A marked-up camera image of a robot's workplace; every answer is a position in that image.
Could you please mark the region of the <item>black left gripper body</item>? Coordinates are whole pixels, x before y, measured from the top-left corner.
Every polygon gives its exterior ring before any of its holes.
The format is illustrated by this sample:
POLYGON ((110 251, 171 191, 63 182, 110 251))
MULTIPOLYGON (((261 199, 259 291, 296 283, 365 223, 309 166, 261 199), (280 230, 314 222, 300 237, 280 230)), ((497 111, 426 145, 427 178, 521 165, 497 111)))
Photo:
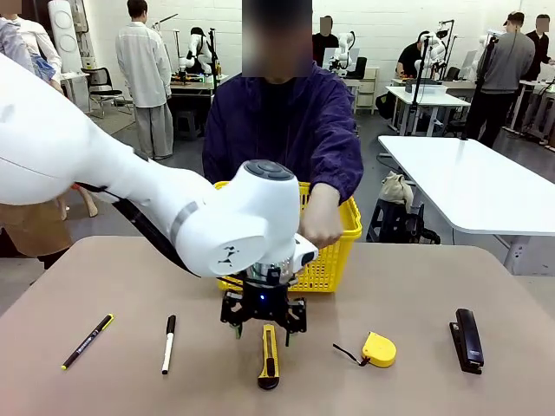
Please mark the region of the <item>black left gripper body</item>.
POLYGON ((245 283, 240 304, 241 322, 255 319, 284 323, 289 311, 288 287, 245 283))

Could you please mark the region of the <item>person's left hand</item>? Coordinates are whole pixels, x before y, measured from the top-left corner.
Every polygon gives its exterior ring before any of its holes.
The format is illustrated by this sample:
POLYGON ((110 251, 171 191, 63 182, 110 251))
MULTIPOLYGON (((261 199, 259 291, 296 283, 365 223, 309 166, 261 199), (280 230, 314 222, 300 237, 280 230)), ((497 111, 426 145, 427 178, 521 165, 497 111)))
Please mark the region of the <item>person's left hand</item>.
POLYGON ((312 188, 301 217, 299 234, 319 250, 334 244, 343 234, 339 200, 338 190, 330 185, 319 183, 312 188))

